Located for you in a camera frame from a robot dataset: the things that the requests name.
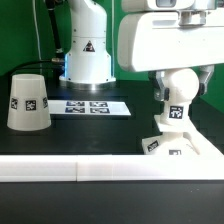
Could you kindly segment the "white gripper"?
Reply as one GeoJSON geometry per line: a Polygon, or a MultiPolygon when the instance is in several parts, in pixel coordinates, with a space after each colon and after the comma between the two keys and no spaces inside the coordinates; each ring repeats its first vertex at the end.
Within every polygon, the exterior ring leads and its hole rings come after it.
{"type": "MultiPolygon", "coordinates": [[[[224,7],[217,0],[121,0],[117,60],[132,72],[201,66],[205,95],[214,64],[224,63],[224,7]]],[[[168,101],[165,72],[148,75],[157,101],[168,101]]]]}

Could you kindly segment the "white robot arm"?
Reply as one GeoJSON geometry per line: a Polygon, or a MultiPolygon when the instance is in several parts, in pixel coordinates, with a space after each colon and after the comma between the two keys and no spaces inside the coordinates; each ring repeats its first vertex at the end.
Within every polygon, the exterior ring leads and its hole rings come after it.
{"type": "MultiPolygon", "coordinates": [[[[68,0],[71,47],[65,56],[67,85],[111,83],[105,10],[93,0],[68,0]]],[[[162,78],[174,69],[199,66],[199,93],[207,92],[214,66],[224,63],[224,7],[218,0],[121,0],[117,61],[129,72],[156,73],[155,98],[169,98],[162,78]]]]}

